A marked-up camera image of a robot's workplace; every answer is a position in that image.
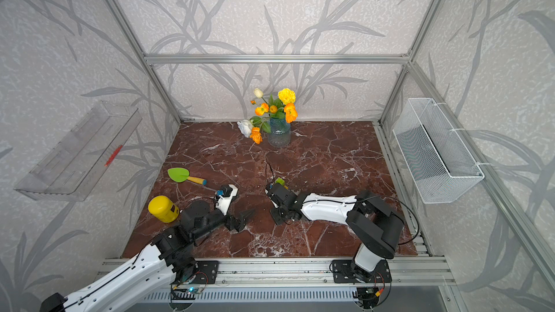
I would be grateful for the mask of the green small lego brick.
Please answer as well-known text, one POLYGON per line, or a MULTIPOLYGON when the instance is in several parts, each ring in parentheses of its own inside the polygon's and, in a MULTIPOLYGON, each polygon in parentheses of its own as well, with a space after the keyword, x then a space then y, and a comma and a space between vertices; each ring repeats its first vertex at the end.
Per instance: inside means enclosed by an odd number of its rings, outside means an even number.
POLYGON ((286 186, 286 183, 285 183, 284 179, 282 179, 282 178, 277 178, 277 179, 275 180, 275 182, 276 182, 277 184, 280 184, 280 185, 283 186, 283 187, 286 186))

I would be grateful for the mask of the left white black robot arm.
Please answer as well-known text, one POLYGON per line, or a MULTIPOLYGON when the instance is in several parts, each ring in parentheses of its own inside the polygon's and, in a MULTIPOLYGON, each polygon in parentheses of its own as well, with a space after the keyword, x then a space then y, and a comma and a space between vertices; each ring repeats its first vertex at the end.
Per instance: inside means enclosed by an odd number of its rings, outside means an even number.
POLYGON ((158 234, 117 270, 68 296, 54 293, 40 310, 125 311, 157 289, 194 276, 198 268, 192 250, 197 240, 221 226, 241 232, 254 212, 249 209, 234 217, 197 200, 181 211, 178 225, 158 234))

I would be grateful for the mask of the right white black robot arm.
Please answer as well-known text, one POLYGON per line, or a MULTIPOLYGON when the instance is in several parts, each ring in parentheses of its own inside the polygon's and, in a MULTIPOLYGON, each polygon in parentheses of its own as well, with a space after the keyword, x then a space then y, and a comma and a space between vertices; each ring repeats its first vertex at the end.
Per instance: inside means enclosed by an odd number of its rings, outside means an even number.
POLYGON ((277 225, 295 221, 328 221, 348 226, 361 241, 347 280, 370 283, 392 281, 387 260, 393 259, 406 219, 380 195, 363 191, 346 197, 295 194, 278 182, 266 186, 277 225))

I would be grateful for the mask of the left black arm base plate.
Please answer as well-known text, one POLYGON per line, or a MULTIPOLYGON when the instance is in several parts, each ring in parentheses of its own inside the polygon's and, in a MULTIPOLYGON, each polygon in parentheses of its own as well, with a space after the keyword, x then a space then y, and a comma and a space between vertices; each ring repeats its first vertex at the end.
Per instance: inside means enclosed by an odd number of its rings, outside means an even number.
POLYGON ((197 261, 191 273, 184 274, 183 283, 186 285, 214 285, 220 262, 215 260, 197 261))

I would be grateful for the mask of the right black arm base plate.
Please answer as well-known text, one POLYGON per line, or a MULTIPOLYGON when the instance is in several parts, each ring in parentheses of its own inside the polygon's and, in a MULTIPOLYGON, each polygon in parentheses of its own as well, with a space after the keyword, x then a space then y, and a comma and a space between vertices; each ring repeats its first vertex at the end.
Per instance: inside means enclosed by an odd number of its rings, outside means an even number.
POLYGON ((389 264, 385 259, 378 262, 373 271, 366 271, 350 260, 333 260, 329 271, 333 275, 334 283, 391 283, 392 277, 389 264))

